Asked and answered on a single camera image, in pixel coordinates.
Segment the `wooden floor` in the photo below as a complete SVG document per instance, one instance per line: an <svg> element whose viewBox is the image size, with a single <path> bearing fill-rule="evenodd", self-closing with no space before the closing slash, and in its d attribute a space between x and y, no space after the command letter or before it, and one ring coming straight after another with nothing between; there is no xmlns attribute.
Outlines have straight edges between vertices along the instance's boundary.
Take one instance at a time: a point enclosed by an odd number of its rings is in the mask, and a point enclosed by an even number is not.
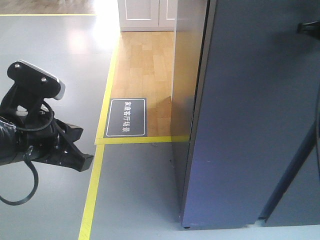
<svg viewBox="0 0 320 240"><path fill-rule="evenodd" d="M174 32L122 32L111 98L146 98L148 137L170 136Z"/></svg>
<svg viewBox="0 0 320 240"><path fill-rule="evenodd" d="M101 0L0 0L0 14L95 14L97 1Z"/></svg>

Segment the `black sign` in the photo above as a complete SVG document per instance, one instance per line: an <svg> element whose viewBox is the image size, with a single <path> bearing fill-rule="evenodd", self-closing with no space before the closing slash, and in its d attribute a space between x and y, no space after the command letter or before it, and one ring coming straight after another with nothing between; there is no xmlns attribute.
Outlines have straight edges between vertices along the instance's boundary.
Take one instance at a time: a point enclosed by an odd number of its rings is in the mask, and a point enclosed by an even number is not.
<svg viewBox="0 0 320 240"><path fill-rule="evenodd" d="M145 98L111 99L105 136L146 137L146 108Z"/></svg>

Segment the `black cable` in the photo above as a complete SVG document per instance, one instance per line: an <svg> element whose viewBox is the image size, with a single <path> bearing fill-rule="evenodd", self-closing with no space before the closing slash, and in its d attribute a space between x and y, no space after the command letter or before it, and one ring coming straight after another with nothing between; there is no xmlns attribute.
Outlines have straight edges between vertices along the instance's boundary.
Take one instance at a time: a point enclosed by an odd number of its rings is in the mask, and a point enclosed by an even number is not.
<svg viewBox="0 0 320 240"><path fill-rule="evenodd" d="M50 105L48 103L46 103L45 101L43 101L42 104L46 106L46 108L48 109L48 111L50 113L50 119L45 125L43 125L42 127L39 127L39 128L23 128L23 127L16 126L16 129L19 131L25 131L25 132L37 132L37 131L41 131L41 130L47 128L52 123L52 121L54 119L54 111L52 110Z"/></svg>
<svg viewBox="0 0 320 240"><path fill-rule="evenodd" d="M320 181L320 152L319 152L319 124L320 124L320 85L318 88L318 93L316 96L316 103L315 103L315 151L316 151L316 162L318 168L318 175Z"/></svg>
<svg viewBox="0 0 320 240"><path fill-rule="evenodd" d="M31 171L33 173L33 180L34 180L33 189L29 193L28 196L26 196L24 199L19 200L19 201L9 201L7 199L4 199L2 196L0 196L0 201L4 202L5 204L11 205L11 206L18 206L21 204L25 204L35 195L37 188L38 188L38 185L39 185L39 176L38 176L38 172L37 172L35 166L33 165L33 163L30 160L32 150L33 150L33 146L30 146L28 148L27 152L23 155L23 158L24 158L24 163L31 169Z"/></svg>

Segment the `gray panel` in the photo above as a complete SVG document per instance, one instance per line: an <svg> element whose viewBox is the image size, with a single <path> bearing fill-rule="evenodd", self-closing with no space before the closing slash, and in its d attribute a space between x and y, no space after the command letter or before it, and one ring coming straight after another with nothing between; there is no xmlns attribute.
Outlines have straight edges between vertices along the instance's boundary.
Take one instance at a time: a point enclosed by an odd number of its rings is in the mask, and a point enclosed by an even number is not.
<svg viewBox="0 0 320 240"><path fill-rule="evenodd" d="M320 181L314 150L266 222L266 226L320 223Z"/></svg>
<svg viewBox="0 0 320 240"><path fill-rule="evenodd" d="M297 35L319 1L220 0L184 226L253 224L314 119L320 42Z"/></svg>
<svg viewBox="0 0 320 240"><path fill-rule="evenodd" d="M207 0L178 2L171 135L175 142L173 153L180 197L184 188L206 10Z"/></svg>

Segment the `gray floor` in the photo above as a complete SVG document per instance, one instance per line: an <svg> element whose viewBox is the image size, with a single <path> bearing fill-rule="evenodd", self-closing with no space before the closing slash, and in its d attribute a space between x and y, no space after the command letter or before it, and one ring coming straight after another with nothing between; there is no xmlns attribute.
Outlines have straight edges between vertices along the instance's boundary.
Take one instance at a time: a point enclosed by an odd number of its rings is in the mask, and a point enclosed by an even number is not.
<svg viewBox="0 0 320 240"><path fill-rule="evenodd" d="M76 144L88 154L95 152L112 42L117 37L100 26L95 16L0 17L0 99L13 84L7 68L18 59L56 75L66 85L65 95L47 102L56 118L84 128ZM107 34L107 44L102 44ZM35 166L39 187L33 199L16 207L0 202L0 239L78 239L91 170L79 173L42 163ZM32 173L23 163L0 167L3 197L21 199L32 184Z"/></svg>
<svg viewBox="0 0 320 240"><path fill-rule="evenodd" d="M92 240L318 240L320 225L185 230L170 143L106 145Z"/></svg>

